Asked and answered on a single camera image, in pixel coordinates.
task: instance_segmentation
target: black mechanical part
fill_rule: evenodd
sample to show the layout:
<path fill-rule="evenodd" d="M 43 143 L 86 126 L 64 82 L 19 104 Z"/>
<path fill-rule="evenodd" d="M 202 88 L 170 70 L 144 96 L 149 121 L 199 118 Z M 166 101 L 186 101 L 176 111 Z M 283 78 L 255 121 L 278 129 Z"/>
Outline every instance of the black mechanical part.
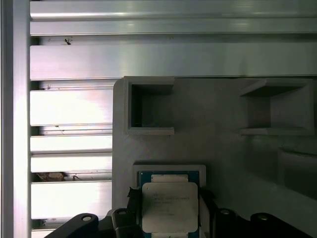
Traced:
<path fill-rule="evenodd" d="M 219 209 L 214 202 L 213 194 L 208 190 L 200 189 L 199 196 L 203 199 L 201 203 L 205 205 L 202 212 L 207 214 L 207 217 L 199 217 L 200 226 L 202 223 L 207 225 L 207 231 L 202 231 L 206 238 L 311 238 L 268 213 L 253 214 L 248 221 L 230 209 Z M 96 215 L 79 214 L 46 238 L 143 238 L 143 231 L 139 225 L 142 192 L 130 188 L 128 197 L 127 208 L 111 210 L 100 221 Z"/>

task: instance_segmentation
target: metal slat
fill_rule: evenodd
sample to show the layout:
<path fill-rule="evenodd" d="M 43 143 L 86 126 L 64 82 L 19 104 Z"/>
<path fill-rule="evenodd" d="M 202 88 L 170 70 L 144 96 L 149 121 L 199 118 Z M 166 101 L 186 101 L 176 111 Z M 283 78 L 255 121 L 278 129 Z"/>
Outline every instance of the metal slat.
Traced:
<path fill-rule="evenodd" d="M 31 172 L 112 170 L 112 153 L 35 154 Z"/>
<path fill-rule="evenodd" d="M 112 123 L 112 89 L 31 91 L 31 126 Z"/>
<path fill-rule="evenodd" d="M 316 17 L 313 0 L 32 1 L 33 20 Z"/>
<path fill-rule="evenodd" d="M 33 183 L 32 219 L 74 217 L 92 213 L 104 217 L 111 209 L 111 181 Z"/>
<path fill-rule="evenodd" d="M 111 152 L 112 135 L 32 136 L 31 153 Z"/>
<path fill-rule="evenodd" d="M 298 19 L 133 19 L 31 22 L 32 36 L 201 33 L 316 33 L 316 18 Z"/>
<path fill-rule="evenodd" d="M 156 44 L 118 40 L 105 45 L 31 47 L 32 80 L 127 75 L 314 75 L 316 63 L 314 42 L 222 43 L 189 39 L 174 44 L 166 39 Z"/>
<path fill-rule="evenodd" d="M 32 230 L 31 238 L 44 238 L 54 229 Z"/>

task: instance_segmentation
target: gray surface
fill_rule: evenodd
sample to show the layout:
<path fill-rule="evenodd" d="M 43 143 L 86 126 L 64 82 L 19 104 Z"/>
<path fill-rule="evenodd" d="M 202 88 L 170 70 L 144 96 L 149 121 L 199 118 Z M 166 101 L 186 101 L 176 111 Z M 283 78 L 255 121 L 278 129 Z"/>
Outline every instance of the gray surface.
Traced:
<path fill-rule="evenodd" d="M 242 135 L 313 135 L 314 89 L 311 79 L 256 80 L 240 91 L 248 107 Z"/>
<path fill-rule="evenodd" d="M 207 185 L 219 207 L 244 218 L 268 212 L 317 236 L 317 201 L 278 185 L 277 149 L 295 147 L 317 154 L 315 137 L 240 136 L 247 124 L 236 79 L 176 79 L 172 108 L 174 136 L 123 133 L 123 81 L 114 86 L 113 208 L 126 206 L 134 162 L 205 164 Z"/>
<path fill-rule="evenodd" d="M 278 151 L 279 183 L 317 200 L 317 155 Z"/>
<path fill-rule="evenodd" d="M 317 16 L 314 0 L 34 1 L 30 11 L 33 20 Z"/>
<path fill-rule="evenodd" d="M 32 21 L 32 36 L 204 33 L 315 33 L 315 18 L 133 19 L 120 21 Z"/>
<path fill-rule="evenodd" d="M 124 77 L 124 133 L 129 135 L 173 135 L 174 128 L 156 104 L 173 92 L 173 77 Z"/>

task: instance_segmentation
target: silver screw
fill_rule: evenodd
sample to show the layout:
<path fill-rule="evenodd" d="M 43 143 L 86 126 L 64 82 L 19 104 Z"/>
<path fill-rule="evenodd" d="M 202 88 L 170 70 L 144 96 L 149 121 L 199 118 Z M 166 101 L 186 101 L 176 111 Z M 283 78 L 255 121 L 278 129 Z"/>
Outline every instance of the silver screw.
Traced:
<path fill-rule="evenodd" d="M 84 222 L 87 222 L 87 221 L 90 221 L 90 220 L 91 220 L 91 217 L 90 217 L 90 216 L 83 217 L 82 220 L 83 220 Z"/>
<path fill-rule="evenodd" d="M 230 212 L 227 210 L 227 209 L 223 209 L 223 210 L 221 210 L 220 211 L 222 214 L 224 214 L 224 215 L 229 215 L 230 214 Z"/>
<path fill-rule="evenodd" d="M 267 221 L 267 216 L 265 215 L 259 215 L 258 218 L 262 221 Z"/>

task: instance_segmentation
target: metal frame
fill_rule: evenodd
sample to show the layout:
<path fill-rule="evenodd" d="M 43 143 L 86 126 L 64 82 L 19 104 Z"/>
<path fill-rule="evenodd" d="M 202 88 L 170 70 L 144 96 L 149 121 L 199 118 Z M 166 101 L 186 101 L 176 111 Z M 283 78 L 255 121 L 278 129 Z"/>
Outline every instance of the metal frame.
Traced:
<path fill-rule="evenodd" d="M 30 1 L 13 0 L 13 230 L 31 235 Z"/>
<path fill-rule="evenodd" d="M 0 1 L 1 206 L 0 237 L 13 237 L 13 22 L 12 1 Z"/>

